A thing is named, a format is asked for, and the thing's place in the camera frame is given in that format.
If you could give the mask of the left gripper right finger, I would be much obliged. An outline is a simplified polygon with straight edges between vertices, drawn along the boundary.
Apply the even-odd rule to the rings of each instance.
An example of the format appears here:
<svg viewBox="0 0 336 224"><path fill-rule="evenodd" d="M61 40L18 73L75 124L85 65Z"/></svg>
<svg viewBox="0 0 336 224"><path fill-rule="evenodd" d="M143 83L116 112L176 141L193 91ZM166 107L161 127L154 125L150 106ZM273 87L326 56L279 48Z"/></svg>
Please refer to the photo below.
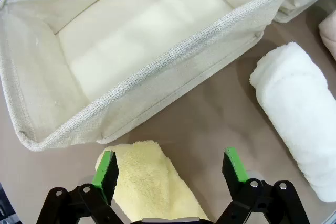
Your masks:
<svg viewBox="0 0 336 224"><path fill-rule="evenodd" d="M260 212L268 223L309 223L292 182L279 180L270 185L249 177L234 147L224 151L222 173L232 202L217 223L246 223L251 213Z"/></svg>

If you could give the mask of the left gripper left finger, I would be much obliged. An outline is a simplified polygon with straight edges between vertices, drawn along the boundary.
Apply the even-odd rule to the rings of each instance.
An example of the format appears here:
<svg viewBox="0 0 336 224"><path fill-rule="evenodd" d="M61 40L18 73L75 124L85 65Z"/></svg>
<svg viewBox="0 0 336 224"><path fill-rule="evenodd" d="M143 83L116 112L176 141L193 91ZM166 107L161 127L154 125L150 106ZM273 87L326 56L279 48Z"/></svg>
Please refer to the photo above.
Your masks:
<svg viewBox="0 0 336 224"><path fill-rule="evenodd" d="M91 184L72 191L54 187L48 192L37 223L78 223L84 217L94 223L123 223L111 208L118 175L115 152L105 151Z"/></svg>

